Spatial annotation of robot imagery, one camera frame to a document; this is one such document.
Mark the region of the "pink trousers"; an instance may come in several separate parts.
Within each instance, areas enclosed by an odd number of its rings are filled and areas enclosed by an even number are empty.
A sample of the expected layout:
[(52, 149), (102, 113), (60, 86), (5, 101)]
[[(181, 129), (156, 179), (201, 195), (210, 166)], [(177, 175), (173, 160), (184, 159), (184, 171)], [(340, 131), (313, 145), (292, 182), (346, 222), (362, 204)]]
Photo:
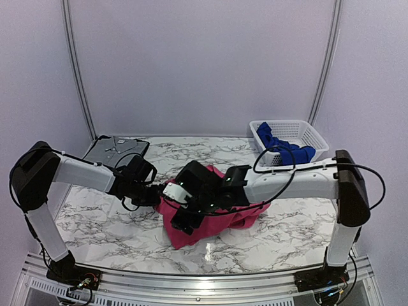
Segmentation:
[(249, 202), (244, 198), (244, 177), (251, 167), (249, 165), (233, 166), (226, 173), (219, 171), (215, 166), (203, 166), (197, 161), (191, 161), (173, 180), (175, 183), (185, 185), (187, 191), (193, 196), (209, 194), (229, 194), (229, 210), (224, 216), (205, 217), (201, 226), (188, 235), (171, 226), (171, 219), (175, 215), (179, 204), (161, 200), (156, 211), (163, 216), (163, 225), (168, 234), (172, 246), (181, 249), (187, 245), (194, 245), (199, 240), (218, 235), (228, 228), (250, 228), (269, 206), (253, 204), (249, 210)]

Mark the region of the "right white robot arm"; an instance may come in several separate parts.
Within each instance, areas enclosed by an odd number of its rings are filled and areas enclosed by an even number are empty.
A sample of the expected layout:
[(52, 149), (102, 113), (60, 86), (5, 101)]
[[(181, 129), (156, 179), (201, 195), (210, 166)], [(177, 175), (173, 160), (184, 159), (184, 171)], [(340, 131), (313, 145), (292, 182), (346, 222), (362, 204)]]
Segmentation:
[(337, 216), (316, 280), (330, 285), (340, 276), (358, 230), (377, 207), (368, 200), (362, 171), (381, 175), (356, 164), (346, 150), (335, 157), (307, 164), (291, 163), (259, 169), (256, 165), (232, 166), (219, 177), (197, 161), (186, 164), (173, 182), (166, 184), (164, 197), (179, 204), (186, 214), (221, 216), (232, 211), (263, 207), (277, 199), (325, 198), (337, 203)]

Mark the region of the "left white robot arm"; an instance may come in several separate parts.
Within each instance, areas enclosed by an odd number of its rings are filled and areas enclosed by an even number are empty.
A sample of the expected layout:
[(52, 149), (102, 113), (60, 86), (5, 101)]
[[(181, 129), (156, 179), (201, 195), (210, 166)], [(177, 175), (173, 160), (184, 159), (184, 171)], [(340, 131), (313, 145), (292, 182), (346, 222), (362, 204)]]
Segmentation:
[(130, 201), (136, 208), (156, 207), (161, 201), (160, 187), (153, 183), (156, 173), (155, 167), (139, 155), (127, 165), (113, 167), (38, 141), (12, 166), (8, 184), (11, 199), (50, 260), (49, 271), (74, 284), (80, 279), (80, 269), (55, 223), (62, 203), (50, 203), (54, 192), (58, 187), (70, 190), (79, 186), (113, 196), (121, 203)]

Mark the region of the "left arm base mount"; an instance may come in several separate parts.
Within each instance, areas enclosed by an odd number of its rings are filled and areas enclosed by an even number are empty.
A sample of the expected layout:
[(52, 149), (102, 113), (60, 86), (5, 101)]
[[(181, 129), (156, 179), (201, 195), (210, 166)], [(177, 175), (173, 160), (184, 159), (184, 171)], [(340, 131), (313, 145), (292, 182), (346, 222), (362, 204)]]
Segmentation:
[(101, 271), (78, 266), (69, 261), (51, 261), (47, 267), (47, 278), (71, 286), (71, 290), (97, 290), (101, 280)]

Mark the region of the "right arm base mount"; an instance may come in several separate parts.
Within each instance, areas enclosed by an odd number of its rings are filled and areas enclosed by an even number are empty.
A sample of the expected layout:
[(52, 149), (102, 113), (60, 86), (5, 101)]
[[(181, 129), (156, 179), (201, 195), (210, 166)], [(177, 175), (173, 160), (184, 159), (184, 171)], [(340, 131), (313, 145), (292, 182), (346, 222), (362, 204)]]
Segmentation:
[(346, 265), (328, 266), (296, 272), (295, 286), (299, 292), (317, 290), (341, 284), (349, 280)]

